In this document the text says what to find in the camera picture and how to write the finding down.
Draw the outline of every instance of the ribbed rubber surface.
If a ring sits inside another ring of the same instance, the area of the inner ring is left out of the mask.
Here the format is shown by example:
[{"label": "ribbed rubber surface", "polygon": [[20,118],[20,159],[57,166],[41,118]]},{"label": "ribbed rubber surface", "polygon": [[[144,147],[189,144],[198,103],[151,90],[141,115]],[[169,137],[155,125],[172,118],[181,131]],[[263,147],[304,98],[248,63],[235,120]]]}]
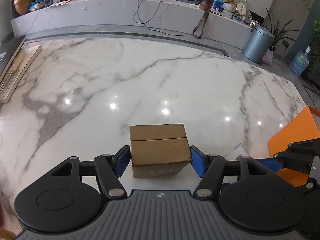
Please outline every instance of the ribbed rubber surface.
[{"label": "ribbed rubber surface", "polygon": [[111,201],[90,225],[62,235],[24,231],[21,240],[256,240],[304,239],[295,231],[259,236],[226,222],[212,202],[199,201],[189,191],[134,190],[125,199]]}]

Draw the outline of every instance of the wall outlet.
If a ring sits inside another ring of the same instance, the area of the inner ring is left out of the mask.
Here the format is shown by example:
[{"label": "wall outlet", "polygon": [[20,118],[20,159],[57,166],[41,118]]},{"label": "wall outlet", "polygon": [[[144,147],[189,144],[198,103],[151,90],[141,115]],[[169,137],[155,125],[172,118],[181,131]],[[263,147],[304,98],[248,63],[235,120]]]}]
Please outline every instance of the wall outlet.
[{"label": "wall outlet", "polygon": [[289,47],[289,42],[284,40],[284,41],[282,41],[282,45],[287,48],[287,47]]}]

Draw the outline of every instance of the trash can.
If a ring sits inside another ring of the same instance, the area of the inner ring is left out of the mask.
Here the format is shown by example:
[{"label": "trash can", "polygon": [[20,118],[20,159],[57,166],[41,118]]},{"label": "trash can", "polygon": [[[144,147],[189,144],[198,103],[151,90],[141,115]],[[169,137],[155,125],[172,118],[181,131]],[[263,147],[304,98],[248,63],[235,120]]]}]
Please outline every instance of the trash can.
[{"label": "trash can", "polygon": [[244,47],[243,54],[251,61],[258,63],[274,40],[274,36],[265,28],[255,25],[252,34]]}]

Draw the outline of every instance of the plastic water bottle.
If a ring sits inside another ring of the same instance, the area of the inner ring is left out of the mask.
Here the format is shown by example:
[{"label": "plastic water bottle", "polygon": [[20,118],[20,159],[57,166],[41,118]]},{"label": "plastic water bottle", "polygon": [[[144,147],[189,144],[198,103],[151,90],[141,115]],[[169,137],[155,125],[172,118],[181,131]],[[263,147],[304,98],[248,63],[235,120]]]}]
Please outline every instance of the plastic water bottle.
[{"label": "plastic water bottle", "polygon": [[296,56],[289,64],[289,68],[293,71],[293,73],[298,77],[301,73],[308,67],[309,58],[308,53],[310,52],[310,47],[308,46],[306,52],[298,51]]}]

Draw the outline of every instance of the orange panel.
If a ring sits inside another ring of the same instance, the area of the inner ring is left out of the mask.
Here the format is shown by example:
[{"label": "orange panel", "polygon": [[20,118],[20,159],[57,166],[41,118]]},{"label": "orange panel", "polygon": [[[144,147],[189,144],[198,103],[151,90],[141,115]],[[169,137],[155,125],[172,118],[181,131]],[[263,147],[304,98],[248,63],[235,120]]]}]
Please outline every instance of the orange panel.
[{"label": "orange panel", "polygon": [[[320,138],[312,114],[320,117],[320,111],[306,106],[291,122],[268,140],[270,157],[287,149],[289,143]],[[289,169],[281,170],[277,174],[294,186],[304,185],[308,178],[307,174]]]}]

